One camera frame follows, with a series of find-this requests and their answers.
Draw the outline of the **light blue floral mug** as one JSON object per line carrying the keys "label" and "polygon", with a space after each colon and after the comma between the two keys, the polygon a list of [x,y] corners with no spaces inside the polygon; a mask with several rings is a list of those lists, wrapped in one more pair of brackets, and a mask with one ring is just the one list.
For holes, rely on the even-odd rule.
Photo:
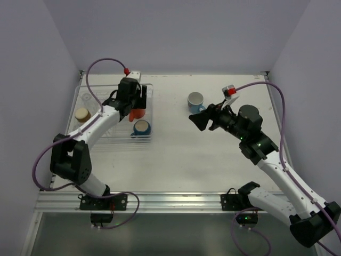
{"label": "light blue floral mug", "polygon": [[204,97],[199,92],[191,92],[187,98],[188,109],[192,114],[200,113],[205,110],[206,107],[203,106]]}

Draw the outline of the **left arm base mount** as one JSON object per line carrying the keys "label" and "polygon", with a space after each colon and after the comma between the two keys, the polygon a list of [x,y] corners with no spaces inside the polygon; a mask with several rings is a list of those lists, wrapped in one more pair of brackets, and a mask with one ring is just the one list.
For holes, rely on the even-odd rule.
{"label": "left arm base mount", "polygon": [[128,195],[123,194],[107,199],[97,199],[79,194],[78,199],[80,199],[80,210],[91,211],[91,224],[95,227],[102,228],[113,220],[115,211],[126,210]]}

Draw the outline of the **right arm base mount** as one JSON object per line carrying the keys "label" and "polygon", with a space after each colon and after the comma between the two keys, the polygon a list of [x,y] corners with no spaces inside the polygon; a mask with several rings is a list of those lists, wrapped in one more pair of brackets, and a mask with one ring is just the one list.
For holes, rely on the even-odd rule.
{"label": "right arm base mount", "polygon": [[[251,181],[238,190],[230,188],[226,193],[220,194],[222,211],[240,212],[244,209],[254,208],[248,199],[248,195],[259,187],[259,184]],[[242,226],[254,227],[258,223],[258,211],[252,210],[251,213],[241,213],[237,216],[236,222]]]}

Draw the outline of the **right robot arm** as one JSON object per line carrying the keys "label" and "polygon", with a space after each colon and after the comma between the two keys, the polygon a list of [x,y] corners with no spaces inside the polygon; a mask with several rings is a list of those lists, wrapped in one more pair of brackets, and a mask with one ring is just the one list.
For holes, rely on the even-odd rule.
{"label": "right robot arm", "polygon": [[237,114],[230,107],[211,104],[189,116],[203,131],[222,128],[240,140],[242,154],[264,171],[288,198],[284,201],[250,182],[238,192],[247,202],[281,220],[304,247],[312,247],[336,227],[340,206],[315,193],[281,156],[277,145],[262,132],[263,119],[256,107],[243,105]]}

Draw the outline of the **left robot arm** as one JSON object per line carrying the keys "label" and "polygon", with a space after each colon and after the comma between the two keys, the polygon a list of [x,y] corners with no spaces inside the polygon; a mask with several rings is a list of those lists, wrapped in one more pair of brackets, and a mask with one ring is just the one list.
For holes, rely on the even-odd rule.
{"label": "left robot arm", "polygon": [[113,126],[133,109],[147,106],[147,86],[140,84],[141,74],[131,72],[103,102],[88,121],[68,135],[57,135],[52,148],[50,171],[74,183],[82,193],[95,198],[107,197],[108,186],[92,174],[90,150]]}

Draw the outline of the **orange mug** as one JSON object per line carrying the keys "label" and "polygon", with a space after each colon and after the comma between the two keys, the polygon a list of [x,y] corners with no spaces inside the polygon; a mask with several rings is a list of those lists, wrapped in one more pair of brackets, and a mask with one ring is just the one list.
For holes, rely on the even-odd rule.
{"label": "orange mug", "polygon": [[129,114],[129,117],[128,117],[128,120],[129,122],[133,122],[135,119],[141,119],[142,117],[144,117],[145,115],[145,109],[132,109],[130,114]]}

